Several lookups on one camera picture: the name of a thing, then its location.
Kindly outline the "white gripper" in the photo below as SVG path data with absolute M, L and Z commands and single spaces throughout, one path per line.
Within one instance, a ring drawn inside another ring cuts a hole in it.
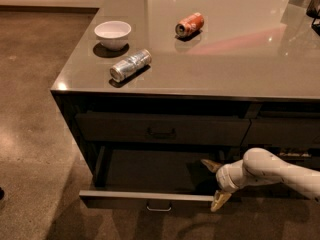
M 202 159 L 201 163 L 210 172 L 217 172 L 216 179 L 222 190 L 215 192 L 210 208 L 212 212 L 216 212 L 231 198 L 231 193 L 235 193 L 245 187 L 243 165 L 241 163 L 232 163 L 222 166 L 221 163 L 209 159 Z

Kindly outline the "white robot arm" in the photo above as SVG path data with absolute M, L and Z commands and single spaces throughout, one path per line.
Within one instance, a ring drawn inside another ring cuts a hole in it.
M 251 148 L 241 160 L 229 164 L 222 165 L 208 159 L 201 162 L 216 175 L 220 187 L 211 203 L 212 212 L 219 210 L 240 189 L 278 183 L 320 202 L 319 171 L 287 163 L 266 149 Z

